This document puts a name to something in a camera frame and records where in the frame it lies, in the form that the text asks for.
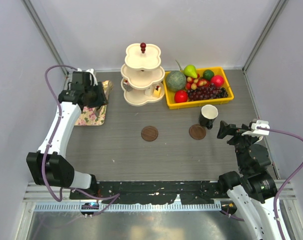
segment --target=green pear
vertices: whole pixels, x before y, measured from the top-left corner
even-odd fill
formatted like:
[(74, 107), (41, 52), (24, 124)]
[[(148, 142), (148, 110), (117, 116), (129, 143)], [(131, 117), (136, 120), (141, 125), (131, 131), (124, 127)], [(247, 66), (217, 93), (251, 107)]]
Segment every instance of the green pear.
[(183, 74), (187, 77), (192, 77), (193, 79), (197, 78), (196, 67), (194, 65), (187, 65), (183, 70)]

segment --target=green melon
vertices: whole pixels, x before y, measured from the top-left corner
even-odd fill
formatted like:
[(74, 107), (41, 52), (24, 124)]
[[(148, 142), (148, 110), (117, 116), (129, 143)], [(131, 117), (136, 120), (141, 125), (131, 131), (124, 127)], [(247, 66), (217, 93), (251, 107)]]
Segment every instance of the green melon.
[(177, 92), (185, 87), (186, 77), (181, 71), (171, 71), (166, 77), (166, 85), (171, 91)]

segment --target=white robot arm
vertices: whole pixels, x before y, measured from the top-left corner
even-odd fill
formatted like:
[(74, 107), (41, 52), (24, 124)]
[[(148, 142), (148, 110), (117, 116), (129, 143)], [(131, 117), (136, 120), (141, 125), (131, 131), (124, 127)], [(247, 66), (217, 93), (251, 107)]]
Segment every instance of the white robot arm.
[(36, 184), (43, 185), (41, 162), (49, 145), (50, 137), (55, 132), (46, 157), (46, 179), (50, 186), (63, 188), (89, 189), (96, 184), (94, 175), (75, 171), (66, 161), (66, 148), (72, 134), (75, 122), (85, 106), (100, 107), (107, 104), (104, 88), (98, 82), (93, 69), (82, 71), (78, 69), (72, 73), (70, 88), (63, 90), (59, 96), (59, 107), (49, 132), (37, 152), (30, 152), (26, 161)]
[(279, 199), (275, 209), (279, 218), (275, 217), (273, 203), (277, 189), (273, 178), (266, 171), (271, 164), (268, 151), (265, 147), (254, 144), (261, 141), (263, 136), (269, 135), (269, 128), (268, 121), (255, 119), (249, 127), (243, 124), (241, 128), (220, 122), (217, 138), (233, 136), (227, 143), (235, 146), (239, 172), (243, 177), (232, 171), (219, 176), (218, 182), (236, 204), (253, 240), (282, 240), (277, 221), (281, 224), (285, 239), (290, 240)]

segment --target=round coaster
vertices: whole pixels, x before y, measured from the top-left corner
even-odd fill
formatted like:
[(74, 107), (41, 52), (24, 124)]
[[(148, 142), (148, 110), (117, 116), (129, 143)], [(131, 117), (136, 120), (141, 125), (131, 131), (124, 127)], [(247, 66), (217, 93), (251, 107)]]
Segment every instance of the round coaster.
[(192, 125), (189, 128), (189, 135), (196, 140), (201, 140), (206, 136), (206, 129), (199, 124)]
[(158, 137), (158, 130), (154, 126), (145, 126), (141, 130), (141, 137), (147, 142), (152, 142)]

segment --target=red apple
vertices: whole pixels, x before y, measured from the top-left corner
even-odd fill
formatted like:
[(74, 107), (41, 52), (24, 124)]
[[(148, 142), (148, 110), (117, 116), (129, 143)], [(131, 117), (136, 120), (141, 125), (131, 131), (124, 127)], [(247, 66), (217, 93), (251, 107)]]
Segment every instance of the red apple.
[(221, 75), (215, 75), (211, 78), (210, 82), (219, 88), (225, 83), (225, 80)]
[(192, 85), (191, 85), (189, 82), (187, 82), (187, 83), (186, 83), (186, 86), (185, 86), (185, 89), (186, 89), (186, 90), (189, 90), (189, 89), (191, 89), (191, 86), (192, 86)]
[(175, 102), (176, 103), (185, 103), (188, 100), (188, 94), (184, 90), (179, 90), (175, 93)]
[(193, 84), (190, 86), (190, 88), (191, 88), (192, 90), (196, 90), (197, 84), (196, 84), (196, 83), (193, 83)]
[(202, 87), (204, 86), (204, 80), (203, 79), (200, 79), (198, 82), (197, 82), (197, 87)]
[(192, 84), (194, 82), (194, 79), (191, 76), (187, 77), (186, 80), (187, 80), (187, 83), (189, 83), (189, 84)]

